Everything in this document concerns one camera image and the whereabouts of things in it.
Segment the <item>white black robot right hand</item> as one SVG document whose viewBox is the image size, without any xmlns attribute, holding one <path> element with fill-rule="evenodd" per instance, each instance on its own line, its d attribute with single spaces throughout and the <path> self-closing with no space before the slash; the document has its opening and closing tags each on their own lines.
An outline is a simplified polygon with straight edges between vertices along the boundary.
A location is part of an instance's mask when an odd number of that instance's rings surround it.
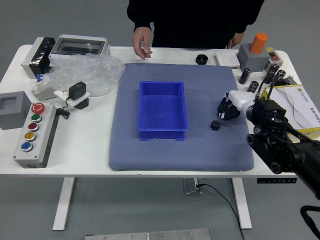
<svg viewBox="0 0 320 240">
<path fill-rule="evenodd" d="M 249 119 L 256 95 L 252 92 L 230 90 L 222 98 L 217 115 L 221 120 L 228 121 L 240 116 L 241 113 Z"/>
</svg>

